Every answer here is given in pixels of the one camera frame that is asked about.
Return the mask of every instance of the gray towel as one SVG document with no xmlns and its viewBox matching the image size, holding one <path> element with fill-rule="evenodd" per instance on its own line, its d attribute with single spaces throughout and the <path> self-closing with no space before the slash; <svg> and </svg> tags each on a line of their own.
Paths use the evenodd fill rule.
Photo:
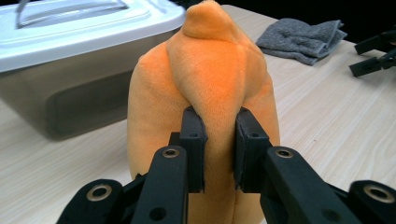
<svg viewBox="0 0 396 224">
<path fill-rule="evenodd" d="M 339 30 L 343 25 L 341 21 L 309 25 L 303 21 L 284 18 L 271 24 L 259 37 L 256 45 L 264 54 L 314 65 L 332 53 L 347 36 Z"/>
</svg>

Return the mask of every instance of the wooden table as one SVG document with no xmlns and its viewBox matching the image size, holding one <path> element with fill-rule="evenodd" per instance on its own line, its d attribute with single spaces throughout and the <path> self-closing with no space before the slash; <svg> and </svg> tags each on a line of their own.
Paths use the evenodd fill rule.
<svg viewBox="0 0 396 224">
<path fill-rule="evenodd" d="M 253 41 L 276 21 L 223 8 Z M 384 54 L 359 56 L 353 46 L 343 41 L 314 66 L 266 56 L 282 146 L 298 150 L 338 188 L 371 179 L 396 189 L 396 68 L 353 77 L 350 64 Z M 52 142 L 0 101 L 0 170 L 0 223 L 55 223 L 85 184 L 131 181 L 126 120 Z"/>
</svg>

